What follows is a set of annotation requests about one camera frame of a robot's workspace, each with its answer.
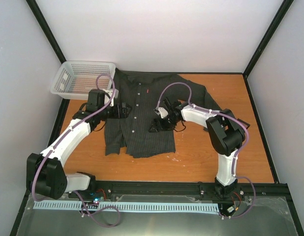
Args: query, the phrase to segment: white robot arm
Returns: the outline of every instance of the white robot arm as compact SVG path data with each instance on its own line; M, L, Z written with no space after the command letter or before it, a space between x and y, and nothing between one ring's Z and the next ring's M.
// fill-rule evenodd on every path
M98 114L87 118L101 109L112 96L111 90L94 89L89 92L88 102L73 116L64 132L40 154L32 153L27 160L27 189L35 193L58 199L65 192L86 190L94 187L95 176L87 173L66 175L63 167L77 145L88 136L102 120L127 118L131 107L125 103L111 104Z
M175 102L171 104L166 98L167 109L159 107L155 112L159 115L152 121L149 131L160 132L174 130L179 121L191 121L208 129L213 148L218 153L218 171L215 182L217 194L223 198L237 183L236 152L245 140L244 130L234 121L197 109L195 105ZM225 109L221 113L234 118L233 113Z

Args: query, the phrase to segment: laundry basket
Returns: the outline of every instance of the laundry basket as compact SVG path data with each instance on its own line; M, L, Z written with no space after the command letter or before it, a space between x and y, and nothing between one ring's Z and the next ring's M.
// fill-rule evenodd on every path
M110 62L66 61L58 70L50 92L65 99L87 100L89 91L96 89L96 78L107 74L114 78L116 66ZM99 89L110 89L108 76L98 79Z

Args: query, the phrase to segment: dark gray button-up shirt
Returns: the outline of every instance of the dark gray button-up shirt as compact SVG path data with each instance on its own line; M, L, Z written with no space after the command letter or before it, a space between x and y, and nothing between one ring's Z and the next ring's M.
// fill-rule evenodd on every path
M105 125L106 155L119 154L126 146L126 153L134 158L150 157L160 153L175 152L173 131L149 133L151 121L157 117L154 112L163 89L171 83L183 82L192 90L191 102L208 109L220 110L203 85L183 79L177 74L120 71L114 76L118 101L132 106L126 119L108 119ZM184 85L169 87L161 100L168 97L171 102L186 101L189 89Z

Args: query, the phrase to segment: orange wooden surface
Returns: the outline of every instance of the orange wooden surface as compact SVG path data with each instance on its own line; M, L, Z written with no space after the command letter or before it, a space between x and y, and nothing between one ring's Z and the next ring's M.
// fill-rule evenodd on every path
M242 75L181 76L205 85L221 108L232 110L237 118L251 124L250 141L239 154L237 174L247 176L253 182L273 182ZM62 130L83 102L70 101ZM186 122L185 125L185 131L174 134L176 153L139 159L125 154L125 148L121 149L120 155L105 156L104 130L92 132L71 154L65 172L87 172L97 180L213 182L217 173L217 153L209 135L197 124Z

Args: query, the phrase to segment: red wire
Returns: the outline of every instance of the red wire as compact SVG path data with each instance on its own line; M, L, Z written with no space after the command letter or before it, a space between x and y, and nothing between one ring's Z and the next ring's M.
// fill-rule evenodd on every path
M235 201L234 201L234 198L231 196L231 198L232 198L232 201L233 201L233 204L234 204L234 206L235 206Z
M241 199L241 197L238 195L238 193L236 193L236 192L233 192L238 198L239 198L239 200L240 200L240 202L242 201L242 199Z
M102 188L101 188L101 189L98 189L96 192L97 192L97 193L103 192L104 200L106 200L106 194L105 194L105 191L104 191Z

